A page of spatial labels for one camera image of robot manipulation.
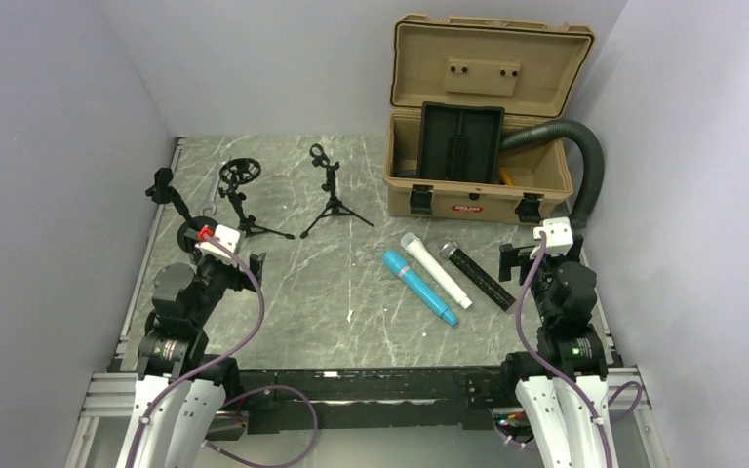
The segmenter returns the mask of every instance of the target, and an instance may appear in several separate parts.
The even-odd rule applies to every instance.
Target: white wall
[[[98,4],[0,1],[0,467],[63,465],[172,147]]]
[[[749,2],[630,0],[579,90],[587,232],[675,467],[749,466]]]
[[[385,133],[407,13],[588,24],[626,0],[101,0],[177,135]]]

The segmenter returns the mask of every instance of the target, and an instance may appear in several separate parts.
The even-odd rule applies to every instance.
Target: case label
[[[480,213],[484,209],[481,207],[471,207],[469,205],[453,205],[454,212]]]

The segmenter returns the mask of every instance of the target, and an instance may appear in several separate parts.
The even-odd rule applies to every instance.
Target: blue microphone
[[[442,298],[440,298],[423,280],[417,276],[417,273],[412,271],[406,259],[401,257],[399,253],[395,251],[386,251],[383,254],[383,263],[389,268],[389,271],[395,274],[398,278],[402,279],[406,286],[410,290],[414,291],[426,305],[432,309],[438,317],[444,319],[446,323],[454,326],[457,324],[457,317],[453,311],[450,310],[449,306]]]

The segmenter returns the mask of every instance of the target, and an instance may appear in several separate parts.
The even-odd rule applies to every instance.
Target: black microphone
[[[450,239],[441,244],[441,256],[454,263],[458,270],[466,275],[472,283],[475,283],[475,286],[488,295],[501,309],[508,310],[515,303],[515,297],[507,292],[483,268],[478,266],[475,260],[459,249],[454,240]]]

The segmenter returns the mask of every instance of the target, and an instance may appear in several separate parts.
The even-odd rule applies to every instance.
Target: tan plastic case
[[[572,195],[559,140],[500,153],[498,167],[510,175],[512,186],[393,175],[417,167],[425,101],[503,107],[505,134],[561,117],[594,42],[590,28],[575,24],[417,14],[398,20],[395,112],[383,173],[389,213],[521,224],[516,209],[522,205],[549,216]]]

